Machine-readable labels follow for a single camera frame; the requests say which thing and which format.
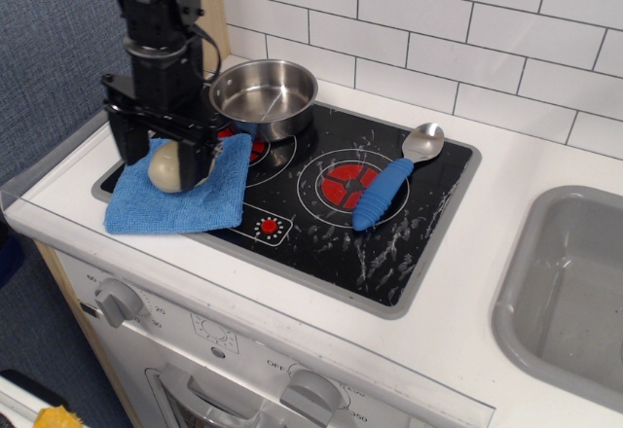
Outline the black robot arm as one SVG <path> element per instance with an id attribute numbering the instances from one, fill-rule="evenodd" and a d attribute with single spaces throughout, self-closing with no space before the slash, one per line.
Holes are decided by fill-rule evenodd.
<path id="1" fill-rule="evenodd" d="M 202 0 L 118 1 L 131 74 L 106 75 L 102 83 L 119 153 L 133 165 L 147 155 L 151 133 L 176 142 L 180 188 L 190 191 L 208 177 L 218 144 L 202 53 L 214 41 L 197 24 Z"/>

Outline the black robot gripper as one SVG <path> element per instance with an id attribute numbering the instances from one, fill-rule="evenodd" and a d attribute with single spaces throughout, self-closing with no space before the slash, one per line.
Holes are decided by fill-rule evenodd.
<path id="1" fill-rule="evenodd" d="M 149 133 L 178 143 L 180 190 L 189 192 L 210 175 L 215 123 L 205 98 L 201 46 L 175 51 L 130 46 L 131 74 L 106 74 L 105 108 L 119 154 L 134 165 L 149 152 Z"/>

